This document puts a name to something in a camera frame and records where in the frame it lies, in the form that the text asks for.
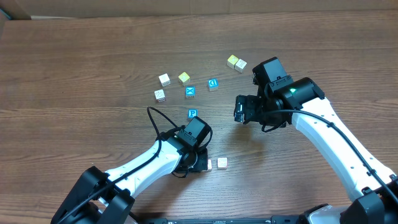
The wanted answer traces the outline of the red K block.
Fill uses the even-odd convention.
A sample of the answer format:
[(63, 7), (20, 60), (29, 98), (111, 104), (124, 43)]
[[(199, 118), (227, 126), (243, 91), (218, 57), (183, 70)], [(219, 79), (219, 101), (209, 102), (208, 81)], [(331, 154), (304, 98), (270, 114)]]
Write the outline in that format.
[(219, 157), (217, 159), (217, 168), (218, 169), (227, 169), (228, 168), (228, 159), (226, 157)]

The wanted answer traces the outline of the blue P block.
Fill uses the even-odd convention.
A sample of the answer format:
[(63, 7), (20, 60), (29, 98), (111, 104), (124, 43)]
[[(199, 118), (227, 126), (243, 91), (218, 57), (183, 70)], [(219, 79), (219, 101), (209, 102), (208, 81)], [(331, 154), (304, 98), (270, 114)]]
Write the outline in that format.
[(198, 110), (196, 109), (189, 109), (188, 110), (188, 119), (192, 119), (198, 115)]

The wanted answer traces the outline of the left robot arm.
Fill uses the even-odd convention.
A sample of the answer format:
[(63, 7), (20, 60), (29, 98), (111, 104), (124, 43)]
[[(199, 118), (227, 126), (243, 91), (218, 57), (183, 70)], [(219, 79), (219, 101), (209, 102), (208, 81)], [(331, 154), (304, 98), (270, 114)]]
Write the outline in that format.
[(128, 163), (100, 171), (92, 166), (79, 177), (52, 223), (124, 223), (136, 197), (157, 179), (174, 172), (207, 170), (210, 126), (194, 117), (186, 126), (160, 135), (146, 152)]

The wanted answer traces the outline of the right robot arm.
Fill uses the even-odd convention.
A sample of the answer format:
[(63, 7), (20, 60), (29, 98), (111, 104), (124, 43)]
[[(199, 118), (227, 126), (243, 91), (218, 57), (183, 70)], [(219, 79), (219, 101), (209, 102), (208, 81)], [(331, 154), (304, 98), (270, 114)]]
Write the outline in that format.
[(296, 223), (397, 223), (397, 175), (344, 125), (321, 88), (308, 77), (294, 81), (277, 57), (252, 72), (257, 94), (236, 97), (235, 121), (257, 122), (264, 133), (294, 126), (325, 158), (351, 200), (347, 207), (313, 207)]

